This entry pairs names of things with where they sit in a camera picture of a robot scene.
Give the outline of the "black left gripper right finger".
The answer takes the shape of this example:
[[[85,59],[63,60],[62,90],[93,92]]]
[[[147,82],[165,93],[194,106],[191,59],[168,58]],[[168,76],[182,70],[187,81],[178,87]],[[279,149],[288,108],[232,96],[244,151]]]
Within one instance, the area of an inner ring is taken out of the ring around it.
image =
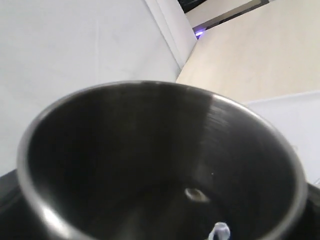
[[[320,239],[320,185],[308,184],[308,199],[304,213],[289,236],[290,240]]]

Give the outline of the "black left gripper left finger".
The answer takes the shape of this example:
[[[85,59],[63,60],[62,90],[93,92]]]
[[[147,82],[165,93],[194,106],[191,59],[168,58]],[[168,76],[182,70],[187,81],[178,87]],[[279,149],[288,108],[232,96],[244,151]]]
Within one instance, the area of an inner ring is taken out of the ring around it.
[[[44,226],[27,204],[17,174],[0,177],[0,240],[46,240]]]

